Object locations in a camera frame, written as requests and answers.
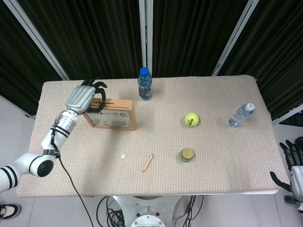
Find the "wooden box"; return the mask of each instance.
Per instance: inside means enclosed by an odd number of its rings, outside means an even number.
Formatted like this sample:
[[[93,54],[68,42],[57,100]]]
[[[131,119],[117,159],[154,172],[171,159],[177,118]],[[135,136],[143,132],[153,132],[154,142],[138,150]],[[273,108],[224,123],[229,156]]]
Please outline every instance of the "wooden box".
[[[93,98],[90,107],[97,108],[101,98]],[[85,119],[94,128],[136,130],[134,102],[124,99],[106,99],[106,105],[99,113],[85,113]]]

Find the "beige textured tablecloth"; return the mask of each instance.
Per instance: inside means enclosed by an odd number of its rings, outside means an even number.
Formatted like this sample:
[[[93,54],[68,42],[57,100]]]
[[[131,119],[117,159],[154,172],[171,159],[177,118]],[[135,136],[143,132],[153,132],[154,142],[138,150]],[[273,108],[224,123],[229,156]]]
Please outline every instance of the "beige textured tablecloth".
[[[270,114],[251,76],[156,78],[154,96],[143,101],[135,79],[104,80],[108,98],[132,99],[136,131],[92,128],[83,116],[61,149],[62,161],[82,195],[172,195],[247,192],[276,189],[269,172],[288,182],[274,138]],[[47,82],[43,86],[30,142],[40,142],[65,101],[82,81]],[[239,128],[228,118],[243,104],[256,110]],[[184,124],[188,112],[200,123]],[[192,148],[189,163],[178,154]],[[154,154],[149,168],[142,168]],[[76,195],[68,176],[54,164],[44,178],[24,175],[18,196]]]

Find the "plastic bottle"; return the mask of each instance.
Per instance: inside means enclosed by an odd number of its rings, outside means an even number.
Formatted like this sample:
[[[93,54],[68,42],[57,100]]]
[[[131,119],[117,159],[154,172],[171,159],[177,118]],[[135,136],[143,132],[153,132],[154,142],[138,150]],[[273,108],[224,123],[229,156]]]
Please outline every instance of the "plastic bottle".
[[[152,75],[147,67],[140,69],[138,76],[139,95],[144,100],[150,100],[152,97]]]
[[[237,112],[230,117],[228,120],[229,126],[236,128],[238,127],[243,121],[248,119],[255,110],[255,105],[253,103],[246,103],[243,104]]]

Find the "yellow tennis ball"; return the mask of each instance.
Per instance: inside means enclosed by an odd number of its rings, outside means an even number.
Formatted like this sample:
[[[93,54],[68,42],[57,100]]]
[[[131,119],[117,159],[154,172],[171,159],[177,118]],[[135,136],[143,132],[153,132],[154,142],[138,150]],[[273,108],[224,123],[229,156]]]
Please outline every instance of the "yellow tennis ball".
[[[192,127],[199,123],[199,116],[194,112],[190,112],[190,113],[186,114],[184,120],[185,120],[186,125]]]

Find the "robotic arm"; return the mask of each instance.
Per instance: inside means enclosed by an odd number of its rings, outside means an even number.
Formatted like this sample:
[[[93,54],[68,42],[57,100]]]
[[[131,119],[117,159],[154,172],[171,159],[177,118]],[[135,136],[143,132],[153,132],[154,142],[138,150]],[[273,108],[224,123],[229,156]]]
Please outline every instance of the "robotic arm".
[[[286,144],[288,147],[283,143],[280,147],[285,154],[291,183],[281,182],[274,172],[270,172],[270,176],[278,186],[293,193],[293,200],[301,203],[298,210],[303,213],[303,137],[297,138],[295,144],[286,140]]]
[[[23,174],[47,176],[53,169],[56,157],[60,157],[60,148],[67,140],[77,124],[78,116],[84,112],[99,113],[105,106],[106,95],[103,82],[93,84],[94,80],[85,80],[77,86],[66,101],[67,111],[62,111],[55,119],[53,126],[43,139],[43,154],[25,153],[9,166],[0,168],[0,193],[18,185]],[[102,95],[102,103],[98,108],[91,108],[90,102],[95,94]]]

